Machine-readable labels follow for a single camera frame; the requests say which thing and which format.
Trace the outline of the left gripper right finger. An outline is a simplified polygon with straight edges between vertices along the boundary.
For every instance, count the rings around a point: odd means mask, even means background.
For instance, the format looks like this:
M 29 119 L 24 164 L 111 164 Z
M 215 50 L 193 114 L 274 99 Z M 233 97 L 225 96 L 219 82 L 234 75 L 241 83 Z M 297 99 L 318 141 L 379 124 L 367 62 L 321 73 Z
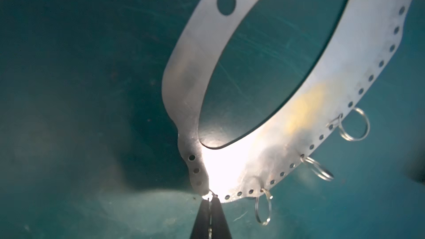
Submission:
M 232 239 L 221 202 L 216 195 L 211 200 L 210 227 L 212 239 Z

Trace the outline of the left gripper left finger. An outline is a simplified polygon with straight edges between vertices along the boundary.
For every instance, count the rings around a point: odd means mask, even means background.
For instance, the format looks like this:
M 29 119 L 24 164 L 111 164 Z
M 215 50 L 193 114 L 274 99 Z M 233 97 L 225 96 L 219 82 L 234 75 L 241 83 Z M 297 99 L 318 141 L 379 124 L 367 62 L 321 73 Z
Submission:
M 202 200 L 195 218 L 190 239 L 209 239 L 210 202 Z

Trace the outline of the metal key holder plate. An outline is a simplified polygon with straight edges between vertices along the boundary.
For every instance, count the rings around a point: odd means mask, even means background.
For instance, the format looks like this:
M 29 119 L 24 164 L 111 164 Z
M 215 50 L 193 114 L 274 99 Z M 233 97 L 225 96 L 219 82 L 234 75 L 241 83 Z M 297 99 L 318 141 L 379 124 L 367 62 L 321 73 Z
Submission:
M 299 164 L 333 175 L 311 154 L 335 130 L 351 142 L 343 119 L 378 78 L 401 42 L 412 0 L 348 0 L 320 59 L 296 93 L 253 132 L 220 149 L 198 135 L 204 96 L 231 36 L 259 0 L 200 0 L 169 58 L 162 100 L 178 130 L 190 182 L 224 203 L 270 193 Z

